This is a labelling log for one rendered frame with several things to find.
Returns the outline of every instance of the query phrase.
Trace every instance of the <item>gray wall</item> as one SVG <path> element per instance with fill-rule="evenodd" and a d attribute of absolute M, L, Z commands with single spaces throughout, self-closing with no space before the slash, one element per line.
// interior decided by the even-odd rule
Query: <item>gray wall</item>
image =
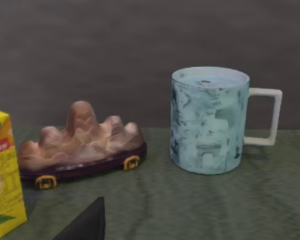
<path fill-rule="evenodd" d="M 300 129 L 300 0 L 0 0 L 0 110 L 15 126 L 63 125 L 89 100 L 168 127 L 171 73 L 246 72 L 284 92 L 281 129 Z M 248 128 L 270 126 L 273 101 L 253 98 Z"/>

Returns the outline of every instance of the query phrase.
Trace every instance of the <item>yellow carton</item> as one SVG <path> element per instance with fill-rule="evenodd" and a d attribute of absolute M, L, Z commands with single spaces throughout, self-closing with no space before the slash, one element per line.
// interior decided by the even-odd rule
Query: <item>yellow carton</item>
<path fill-rule="evenodd" d="M 0 238 L 26 221 L 12 124 L 0 111 Z"/>

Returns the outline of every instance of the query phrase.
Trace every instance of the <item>blue mug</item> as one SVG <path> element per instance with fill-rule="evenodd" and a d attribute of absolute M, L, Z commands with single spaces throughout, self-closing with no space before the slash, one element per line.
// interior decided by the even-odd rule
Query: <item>blue mug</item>
<path fill-rule="evenodd" d="M 245 137 L 251 96 L 275 98 L 269 138 Z M 222 67 L 190 67 L 172 75 L 170 157 L 180 168 L 204 175 L 240 165 L 243 145 L 273 146 L 283 93 L 250 88 L 250 77 Z"/>

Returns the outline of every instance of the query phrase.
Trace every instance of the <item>mug rim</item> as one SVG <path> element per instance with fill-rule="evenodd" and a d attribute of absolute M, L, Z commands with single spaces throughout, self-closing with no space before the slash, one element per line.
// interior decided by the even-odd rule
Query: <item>mug rim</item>
<path fill-rule="evenodd" d="M 186 86 L 189 86 L 189 87 L 193 87 L 193 88 L 199 88 L 199 89 L 218 89 L 220 87 L 208 87 L 208 86 L 194 86 L 194 85 L 190 85 L 190 84 L 187 84 L 185 83 L 185 81 L 182 81 L 180 75 L 182 72 L 184 71 L 206 71 L 207 73 L 209 71 L 219 71 L 219 73 L 223 73 L 223 74 L 232 74 L 232 75 L 236 75 L 236 77 L 228 77 L 228 78 L 241 78 L 241 82 L 234 85 L 234 86 L 231 86 L 231 87 L 223 87 L 224 89 L 226 88 L 229 88 L 229 89 L 232 89 L 232 88 L 237 88 L 237 87 L 241 87 L 247 83 L 250 82 L 250 76 L 242 71 L 239 71 L 239 70 L 236 70 L 236 69 L 233 69 L 233 68 L 228 68 L 228 67 L 221 67 L 221 66 L 191 66 L 191 67 L 185 67 L 185 68 L 181 68 L 179 70 L 176 70 L 175 72 L 172 73 L 172 79 L 174 81 L 176 81 L 177 83 L 179 84 L 182 84 L 182 85 L 186 85 Z M 210 77 L 213 77 L 214 75 L 213 74 L 205 74 L 206 76 L 210 76 Z"/>

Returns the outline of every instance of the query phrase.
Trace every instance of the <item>black object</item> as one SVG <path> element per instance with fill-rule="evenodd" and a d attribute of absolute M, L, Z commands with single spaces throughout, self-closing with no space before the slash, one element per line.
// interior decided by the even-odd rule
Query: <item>black object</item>
<path fill-rule="evenodd" d="M 105 199 L 99 197 L 53 240 L 105 240 Z"/>

